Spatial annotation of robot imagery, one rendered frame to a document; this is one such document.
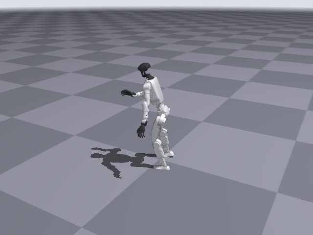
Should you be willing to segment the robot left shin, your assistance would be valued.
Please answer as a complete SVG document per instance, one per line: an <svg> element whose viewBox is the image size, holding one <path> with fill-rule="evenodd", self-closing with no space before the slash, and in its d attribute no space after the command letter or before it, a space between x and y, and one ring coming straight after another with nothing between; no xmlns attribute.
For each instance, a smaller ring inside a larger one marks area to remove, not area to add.
<svg viewBox="0 0 313 235"><path fill-rule="evenodd" d="M162 167L166 167L166 162L165 162L165 158L164 158L164 151L163 151L163 147L160 146L159 142L154 142L154 144L152 144L153 150L157 156L157 158L159 159L160 163L162 164ZM163 166L164 165L164 166Z"/></svg>

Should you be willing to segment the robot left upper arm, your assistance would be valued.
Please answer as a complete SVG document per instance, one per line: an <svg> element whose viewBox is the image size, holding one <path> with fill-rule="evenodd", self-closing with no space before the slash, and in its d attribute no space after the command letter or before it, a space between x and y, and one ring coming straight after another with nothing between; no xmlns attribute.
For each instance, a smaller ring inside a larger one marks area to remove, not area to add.
<svg viewBox="0 0 313 235"><path fill-rule="evenodd" d="M151 83L145 83L143 85L143 90L144 90L144 98L145 98L145 102L147 103L147 106L150 106L150 91L151 91Z"/></svg>

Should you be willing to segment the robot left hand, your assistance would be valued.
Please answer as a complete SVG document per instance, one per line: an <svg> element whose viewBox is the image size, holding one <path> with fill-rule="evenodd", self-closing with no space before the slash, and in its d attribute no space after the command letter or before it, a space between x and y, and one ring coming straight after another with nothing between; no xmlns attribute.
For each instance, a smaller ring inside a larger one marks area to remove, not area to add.
<svg viewBox="0 0 313 235"><path fill-rule="evenodd" d="M145 131L145 126L147 125L147 122L148 121L146 121L145 123L141 123L141 126L138 128L138 130L137 130L137 133L138 133L138 137L145 137L144 136L144 131ZM142 136L143 135L143 136Z"/></svg>

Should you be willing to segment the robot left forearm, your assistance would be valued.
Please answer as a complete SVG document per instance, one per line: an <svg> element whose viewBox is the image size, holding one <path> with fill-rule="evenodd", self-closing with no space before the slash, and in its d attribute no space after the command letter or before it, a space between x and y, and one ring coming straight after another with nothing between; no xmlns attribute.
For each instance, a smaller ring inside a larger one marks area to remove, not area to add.
<svg viewBox="0 0 313 235"><path fill-rule="evenodd" d="M146 121L148 121L148 112L149 112L146 102L142 103L142 108L143 108L142 123L145 123Z"/></svg>

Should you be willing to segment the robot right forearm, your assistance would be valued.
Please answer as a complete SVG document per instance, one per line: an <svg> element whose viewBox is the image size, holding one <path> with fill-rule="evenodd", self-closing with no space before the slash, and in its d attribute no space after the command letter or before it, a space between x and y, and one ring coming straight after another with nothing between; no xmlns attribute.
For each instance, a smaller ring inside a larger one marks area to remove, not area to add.
<svg viewBox="0 0 313 235"><path fill-rule="evenodd" d="M137 92L136 95L133 95L133 98L142 97L142 96L144 96L144 91Z"/></svg>

